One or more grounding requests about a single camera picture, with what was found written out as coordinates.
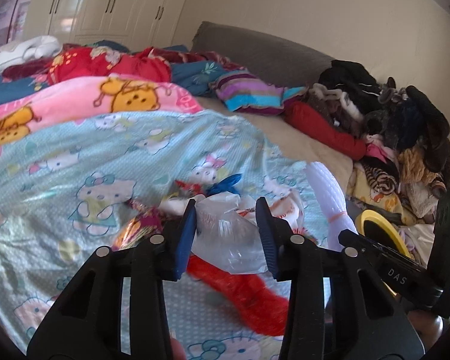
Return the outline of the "striped purple pillow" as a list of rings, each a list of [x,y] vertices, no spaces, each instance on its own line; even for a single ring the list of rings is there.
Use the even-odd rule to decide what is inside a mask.
[[[279,116],[308,90],[307,86],[290,88],[268,84],[246,70],[227,72],[210,88],[230,112],[262,116]]]

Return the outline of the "yellow rimmed trash bin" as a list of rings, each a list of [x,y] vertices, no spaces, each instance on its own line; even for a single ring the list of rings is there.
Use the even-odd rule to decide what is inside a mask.
[[[358,233],[362,236],[387,246],[407,258],[413,258],[398,230],[381,214],[373,210],[365,210],[356,217],[354,222]]]

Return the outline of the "orange purple snack packet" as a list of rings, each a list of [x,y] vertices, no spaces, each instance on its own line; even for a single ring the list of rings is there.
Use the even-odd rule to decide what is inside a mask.
[[[156,206],[145,205],[136,199],[129,199],[125,204],[136,215],[118,232],[111,245],[111,250],[119,251],[135,247],[142,239],[159,234],[165,227],[169,214]]]

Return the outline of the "red floral blanket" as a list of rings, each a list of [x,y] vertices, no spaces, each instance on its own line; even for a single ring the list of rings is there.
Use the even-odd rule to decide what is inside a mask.
[[[41,58],[7,67],[1,75],[8,81],[41,76],[50,85],[77,77],[110,75],[170,82],[170,63],[152,52],[152,47],[135,54],[122,53],[107,46],[73,47],[54,58]]]

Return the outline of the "beige bed sheet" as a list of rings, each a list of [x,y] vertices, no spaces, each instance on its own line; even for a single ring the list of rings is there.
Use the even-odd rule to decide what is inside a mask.
[[[353,161],[350,157],[298,131],[279,116],[230,112],[214,98],[196,97],[196,100],[204,108],[217,111],[224,116],[241,116],[247,119],[256,128],[262,130],[267,138],[280,148],[285,157],[307,162],[318,161],[324,164],[334,175],[342,191],[346,191],[353,171]]]

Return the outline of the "red long pillow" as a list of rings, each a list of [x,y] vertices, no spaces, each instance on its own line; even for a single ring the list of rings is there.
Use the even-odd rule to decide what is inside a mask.
[[[304,102],[294,102],[286,108],[284,120],[301,133],[352,158],[353,161],[359,161],[366,154],[366,144],[363,140],[339,132]]]

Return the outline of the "blue crumpled wrapper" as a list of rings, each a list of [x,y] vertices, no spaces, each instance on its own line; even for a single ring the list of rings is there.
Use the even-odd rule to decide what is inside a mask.
[[[225,192],[239,195],[240,192],[236,188],[236,184],[238,184],[241,181],[241,178],[242,174],[234,174],[226,177],[225,179],[219,181],[218,183],[215,183],[212,186],[210,186],[206,191],[206,196],[209,197]]]

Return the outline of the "white wardrobe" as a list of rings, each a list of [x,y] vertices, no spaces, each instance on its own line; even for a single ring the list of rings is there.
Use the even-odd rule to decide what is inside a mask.
[[[62,43],[116,41],[129,50],[168,47],[185,0],[31,0],[23,36]]]

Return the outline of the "grey bed headboard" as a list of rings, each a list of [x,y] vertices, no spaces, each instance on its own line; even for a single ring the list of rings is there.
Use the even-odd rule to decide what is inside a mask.
[[[192,51],[215,51],[261,80],[280,87],[311,86],[334,60],[281,37],[208,21],[196,31]]]

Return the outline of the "clear plastic bag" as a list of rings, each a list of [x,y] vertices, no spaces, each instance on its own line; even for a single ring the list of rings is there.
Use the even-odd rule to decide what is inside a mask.
[[[195,205],[196,235],[192,252],[232,275],[267,271],[256,219],[256,200],[224,192]]]

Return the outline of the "pile of dark clothes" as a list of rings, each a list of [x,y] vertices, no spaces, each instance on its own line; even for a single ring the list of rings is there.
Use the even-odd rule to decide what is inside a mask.
[[[450,191],[450,124],[423,92],[398,87],[393,77],[380,83],[362,64],[334,60],[304,103],[366,144],[345,191],[351,203],[396,224],[434,222],[439,199]]]

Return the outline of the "light blue kitty quilt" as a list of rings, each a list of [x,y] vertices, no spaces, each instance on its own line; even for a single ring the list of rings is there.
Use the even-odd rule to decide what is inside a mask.
[[[206,110],[125,113],[47,127],[0,146],[0,324],[25,350],[72,276],[133,217],[125,202],[157,206],[177,180],[217,182],[274,201],[296,189],[305,230],[320,244],[327,220],[305,176],[241,116]]]

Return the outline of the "pink bear blanket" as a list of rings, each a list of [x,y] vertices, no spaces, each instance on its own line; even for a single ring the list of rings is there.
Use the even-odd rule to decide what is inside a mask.
[[[127,76],[81,76],[0,105],[0,146],[53,125],[135,111],[195,114],[201,105],[187,89]]]

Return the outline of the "white garment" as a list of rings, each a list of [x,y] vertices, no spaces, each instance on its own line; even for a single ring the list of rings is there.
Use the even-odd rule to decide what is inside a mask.
[[[11,66],[54,57],[61,51],[62,43],[49,35],[33,37],[22,42],[12,41],[0,47],[0,73]]]

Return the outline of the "red plastic bag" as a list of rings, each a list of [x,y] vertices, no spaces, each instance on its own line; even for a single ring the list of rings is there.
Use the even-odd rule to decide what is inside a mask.
[[[270,290],[258,275],[232,275],[192,255],[187,273],[221,293],[237,310],[243,324],[265,336],[283,336],[289,300]]]

